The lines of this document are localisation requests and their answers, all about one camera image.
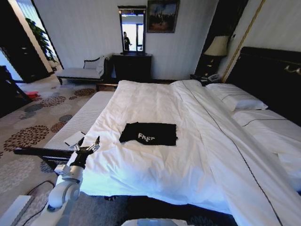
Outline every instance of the white duvet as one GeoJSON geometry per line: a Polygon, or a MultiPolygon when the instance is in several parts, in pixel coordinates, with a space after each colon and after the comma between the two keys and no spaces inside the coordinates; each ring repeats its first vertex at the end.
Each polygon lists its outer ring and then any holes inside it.
{"type": "Polygon", "coordinates": [[[101,148],[88,157],[81,185],[88,195],[147,195],[189,203],[231,213],[241,226],[280,225],[275,212],[283,225],[301,224],[301,197],[286,173],[196,81],[119,82],[83,146],[98,136],[101,148]],[[133,122],[176,124],[176,146],[121,144],[121,132],[133,122]]]}

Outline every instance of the picture frame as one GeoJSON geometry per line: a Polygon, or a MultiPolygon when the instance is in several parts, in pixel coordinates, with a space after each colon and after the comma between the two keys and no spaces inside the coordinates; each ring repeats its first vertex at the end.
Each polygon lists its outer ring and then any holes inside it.
{"type": "Polygon", "coordinates": [[[174,33],[180,0],[149,0],[147,2],[147,32],[174,33]]]}

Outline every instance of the pillow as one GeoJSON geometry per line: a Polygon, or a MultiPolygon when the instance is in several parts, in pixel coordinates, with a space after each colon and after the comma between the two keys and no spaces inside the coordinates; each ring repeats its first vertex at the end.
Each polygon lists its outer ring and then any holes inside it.
{"type": "Polygon", "coordinates": [[[214,93],[230,111],[235,109],[261,110],[268,108],[261,100],[232,84],[215,83],[207,85],[206,88],[214,93]]]}
{"type": "Polygon", "coordinates": [[[101,62],[100,58],[95,61],[86,61],[84,68],[85,69],[96,69],[96,67],[99,65],[100,62],[101,62]]]}
{"type": "Polygon", "coordinates": [[[266,150],[278,156],[289,176],[299,180],[301,190],[301,127],[270,110],[240,111],[232,118],[266,150]]]}
{"type": "Polygon", "coordinates": [[[99,63],[96,67],[96,71],[97,73],[102,76],[103,75],[103,72],[104,72],[104,60],[105,60],[105,57],[104,56],[101,56],[99,58],[99,63]]]}

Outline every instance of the black headboard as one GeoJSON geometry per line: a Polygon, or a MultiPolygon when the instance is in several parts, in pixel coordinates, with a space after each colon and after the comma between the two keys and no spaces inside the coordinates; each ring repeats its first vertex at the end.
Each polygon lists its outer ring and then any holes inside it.
{"type": "Polygon", "coordinates": [[[226,83],[301,126],[301,52],[243,47],[226,83]]]}

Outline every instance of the lamp shade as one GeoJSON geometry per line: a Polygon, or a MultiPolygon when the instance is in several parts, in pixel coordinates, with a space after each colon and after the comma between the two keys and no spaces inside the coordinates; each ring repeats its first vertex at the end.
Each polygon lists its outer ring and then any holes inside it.
{"type": "Polygon", "coordinates": [[[228,38],[228,36],[216,36],[204,54],[209,56],[226,56],[228,38]]]}

